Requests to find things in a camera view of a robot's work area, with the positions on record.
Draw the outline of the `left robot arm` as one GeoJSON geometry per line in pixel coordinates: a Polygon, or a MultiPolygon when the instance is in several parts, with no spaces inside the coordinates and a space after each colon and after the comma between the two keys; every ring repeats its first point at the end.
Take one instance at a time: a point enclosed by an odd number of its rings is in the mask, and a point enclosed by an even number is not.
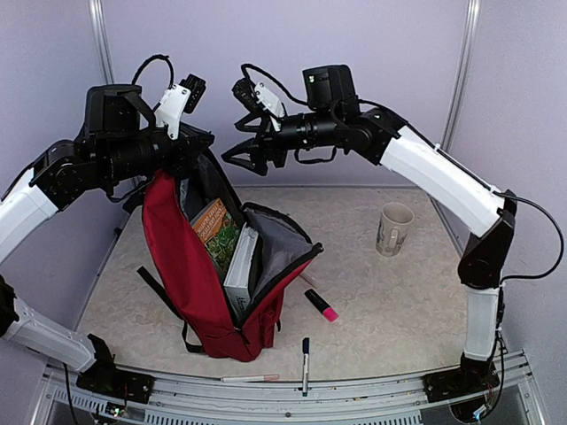
{"type": "MultiPolygon", "coordinates": [[[[213,143],[211,133],[182,123],[194,111],[206,84],[195,75],[172,83],[156,108],[135,84],[92,87],[85,118],[73,140],[61,140],[28,165],[1,198],[1,259],[45,221],[83,193],[101,189],[107,197],[121,182],[143,176],[128,192],[144,190],[159,170],[184,177],[213,143]]],[[[140,404],[149,401],[152,376],[120,369],[106,342],[35,312],[13,287],[1,284],[1,337],[56,359],[77,372],[79,388],[140,404]]]]}

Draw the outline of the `white book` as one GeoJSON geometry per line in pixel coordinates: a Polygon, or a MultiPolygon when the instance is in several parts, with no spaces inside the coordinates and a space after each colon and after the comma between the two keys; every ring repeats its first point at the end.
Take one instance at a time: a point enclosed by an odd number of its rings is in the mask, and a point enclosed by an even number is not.
{"type": "Polygon", "coordinates": [[[253,227],[244,225],[223,284],[229,304],[237,319],[244,315],[256,288],[260,272],[258,261],[260,249],[259,233],[253,227]]]}

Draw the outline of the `orange comic book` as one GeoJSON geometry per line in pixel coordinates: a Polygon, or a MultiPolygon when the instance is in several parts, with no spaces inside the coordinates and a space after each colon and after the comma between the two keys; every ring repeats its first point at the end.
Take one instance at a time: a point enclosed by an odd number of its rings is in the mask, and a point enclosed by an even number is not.
{"type": "Polygon", "coordinates": [[[221,281],[234,256],[241,228],[220,198],[212,200],[190,222],[213,261],[221,281]]]}

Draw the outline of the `red student backpack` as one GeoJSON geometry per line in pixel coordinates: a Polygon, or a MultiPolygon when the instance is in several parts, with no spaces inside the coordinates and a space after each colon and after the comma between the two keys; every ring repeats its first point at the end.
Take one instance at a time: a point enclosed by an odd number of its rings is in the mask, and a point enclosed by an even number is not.
{"type": "Polygon", "coordinates": [[[242,203],[211,151],[185,179],[156,173],[142,223],[159,278],[139,275],[195,333],[198,343],[187,351],[217,359],[250,362],[272,347],[286,287],[323,250],[288,215],[242,203]],[[249,299],[239,313],[225,283],[245,227],[258,239],[241,280],[249,299]]]}

